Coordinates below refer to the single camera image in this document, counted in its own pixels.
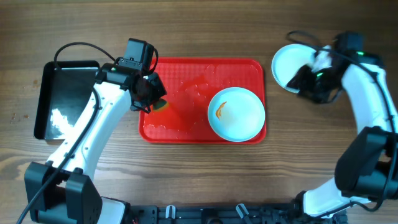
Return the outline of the orange green sponge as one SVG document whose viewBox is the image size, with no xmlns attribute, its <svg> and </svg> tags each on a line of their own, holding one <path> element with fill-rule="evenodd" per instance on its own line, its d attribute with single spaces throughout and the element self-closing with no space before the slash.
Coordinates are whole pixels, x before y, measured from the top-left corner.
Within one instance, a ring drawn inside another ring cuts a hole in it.
<svg viewBox="0 0 398 224">
<path fill-rule="evenodd" d="M 165 110 L 168 106 L 169 106 L 169 103 L 165 99 L 162 99 L 162 98 L 159 101 L 156 101 L 152 105 L 153 110 L 156 112 Z"/>
</svg>

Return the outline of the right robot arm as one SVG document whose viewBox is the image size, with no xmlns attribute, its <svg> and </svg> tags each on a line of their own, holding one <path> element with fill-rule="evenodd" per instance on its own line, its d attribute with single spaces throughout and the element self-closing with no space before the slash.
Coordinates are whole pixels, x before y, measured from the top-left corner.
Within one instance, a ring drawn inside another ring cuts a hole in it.
<svg viewBox="0 0 398 224">
<path fill-rule="evenodd" d="M 377 211 L 397 199 L 397 111 L 378 55 L 327 51 L 290 72 L 287 88 L 316 103 L 330 103 L 344 90 L 358 135 L 338 159 L 333 178 L 302 195 L 302 211 L 313 219 L 330 218 L 353 207 Z"/>
</svg>

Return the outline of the white plate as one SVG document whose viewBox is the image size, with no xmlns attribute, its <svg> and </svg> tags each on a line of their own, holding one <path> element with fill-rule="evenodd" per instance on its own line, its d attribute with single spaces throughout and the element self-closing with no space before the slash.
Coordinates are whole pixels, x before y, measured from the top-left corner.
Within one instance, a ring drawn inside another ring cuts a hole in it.
<svg viewBox="0 0 398 224">
<path fill-rule="evenodd" d="M 210 101 L 207 118 L 213 132 L 229 142 L 254 139 L 264 129 L 266 111 L 252 91 L 230 87 L 219 91 Z"/>
<path fill-rule="evenodd" d="M 287 84 L 302 66 L 313 63 L 314 53 L 314 49 L 300 44 L 289 44 L 279 49 L 271 63 L 271 71 L 275 81 L 283 89 L 297 94 L 299 90 L 288 87 Z"/>
</svg>

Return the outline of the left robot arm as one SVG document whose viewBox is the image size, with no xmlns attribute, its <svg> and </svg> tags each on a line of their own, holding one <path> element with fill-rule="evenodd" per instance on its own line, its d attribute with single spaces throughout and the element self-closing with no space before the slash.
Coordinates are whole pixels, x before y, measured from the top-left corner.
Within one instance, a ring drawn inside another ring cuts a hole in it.
<svg viewBox="0 0 398 224">
<path fill-rule="evenodd" d="M 24 176 L 30 215 L 37 223 L 127 223 L 130 204 L 102 197 L 93 179 L 100 155 L 129 110 L 150 113 L 166 90 L 157 73 L 106 63 L 91 96 L 64 142 L 45 164 L 31 163 Z"/>
</svg>

